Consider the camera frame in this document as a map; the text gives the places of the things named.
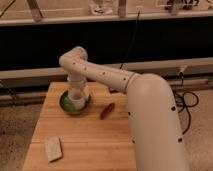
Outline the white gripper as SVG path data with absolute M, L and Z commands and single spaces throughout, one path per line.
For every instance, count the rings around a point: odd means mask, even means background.
M 85 99 L 86 98 L 85 87 L 86 87 L 85 81 L 80 82 L 69 81 L 69 90 L 68 90 L 69 98 L 71 100 Z

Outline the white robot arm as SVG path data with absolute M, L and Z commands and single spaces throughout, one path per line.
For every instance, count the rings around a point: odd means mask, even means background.
M 94 64 L 77 46 L 59 58 L 77 89 L 91 79 L 127 96 L 137 171 L 190 171 L 175 97 L 156 74 L 139 74 Z

